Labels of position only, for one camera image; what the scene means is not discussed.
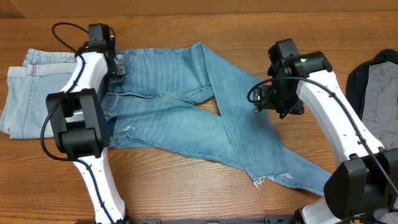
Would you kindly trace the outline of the blue denim jeans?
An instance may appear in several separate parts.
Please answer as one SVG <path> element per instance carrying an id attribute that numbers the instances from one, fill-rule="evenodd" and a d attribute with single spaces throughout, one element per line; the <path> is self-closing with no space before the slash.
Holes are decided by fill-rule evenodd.
<path id="1" fill-rule="evenodd" d="M 244 170 L 256 186 L 323 194 L 330 173 L 284 147 L 267 113 L 248 102 L 258 77 L 202 43 L 122 56 L 126 72 L 102 102 L 113 147 L 159 147 Z"/>

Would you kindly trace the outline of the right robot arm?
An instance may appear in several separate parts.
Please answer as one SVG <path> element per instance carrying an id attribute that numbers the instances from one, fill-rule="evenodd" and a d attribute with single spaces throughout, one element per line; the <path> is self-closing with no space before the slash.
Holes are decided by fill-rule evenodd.
<path id="1" fill-rule="evenodd" d="M 374 223 L 369 213 L 397 210 L 397 150 L 387 150 L 365 127 L 345 98 L 321 52 L 300 54 L 292 39 L 268 51 L 269 78 L 250 89 L 254 111 L 275 110 L 280 118 L 308 107 L 327 137 L 337 169 L 324 196 L 293 215 L 267 216 L 266 223 Z"/>

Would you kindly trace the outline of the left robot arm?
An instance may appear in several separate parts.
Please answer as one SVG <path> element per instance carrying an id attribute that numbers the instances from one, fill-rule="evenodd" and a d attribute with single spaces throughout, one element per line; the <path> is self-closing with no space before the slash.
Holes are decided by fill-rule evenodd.
<path id="1" fill-rule="evenodd" d="M 68 83 L 46 97 L 57 149 L 80 172 L 90 195 L 94 223 L 130 223 L 109 166 L 110 132 L 101 107 L 109 78 L 123 65 L 116 57 L 116 35 L 106 24 L 91 24 L 89 39 L 74 51 L 76 67 Z"/>

